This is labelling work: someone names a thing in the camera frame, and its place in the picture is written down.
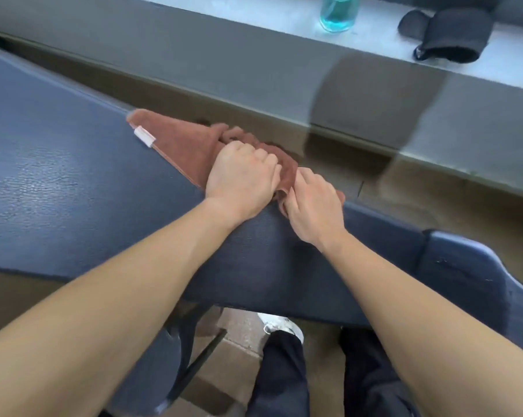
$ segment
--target leg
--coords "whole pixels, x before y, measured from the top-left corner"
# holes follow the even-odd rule
[[[310,415],[306,363],[302,342],[299,339],[303,339],[303,336],[301,332],[300,336],[297,336],[296,331],[282,328],[279,329],[279,325],[273,328],[275,330],[271,332],[265,344],[263,360],[252,398],[248,403],[247,417],[308,417]]]
[[[347,359],[344,372],[346,417],[418,417],[411,394],[393,369],[374,331],[343,329],[340,345]]]

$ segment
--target white tag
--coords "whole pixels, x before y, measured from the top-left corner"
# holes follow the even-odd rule
[[[134,134],[140,139],[143,143],[146,144],[148,148],[154,144],[155,138],[151,135],[150,132],[145,130],[141,125],[134,129]]]

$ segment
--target white sneaker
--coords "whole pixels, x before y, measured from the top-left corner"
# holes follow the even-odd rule
[[[304,343],[304,334],[302,333],[302,330],[288,317],[266,315],[265,313],[258,313],[258,316],[264,323],[263,330],[266,334],[271,334],[275,331],[285,331],[296,336],[300,340],[300,343]]]

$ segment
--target reddish-brown microfiber towel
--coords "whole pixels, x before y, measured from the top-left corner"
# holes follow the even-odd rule
[[[240,127],[229,129],[228,125],[216,124],[211,127],[162,116],[146,109],[131,112],[126,121],[133,127],[142,126],[156,139],[153,147],[169,161],[182,175],[199,188],[205,190],[209,172],[218,153],[233,140],[249,143],[268,153],[274,153],[282,165],[281,182],[275,192],[279,209],[286,216],[284,201],[296,180],[298,162],[277,146],[261,143],[253,134]],[[337,191],[341,202],[344,194]]]

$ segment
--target transparent plastic bottle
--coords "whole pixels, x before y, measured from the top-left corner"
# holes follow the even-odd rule
[[[354,25],[360,0],[323,0],[321,26],[328,32],[344,32]]]

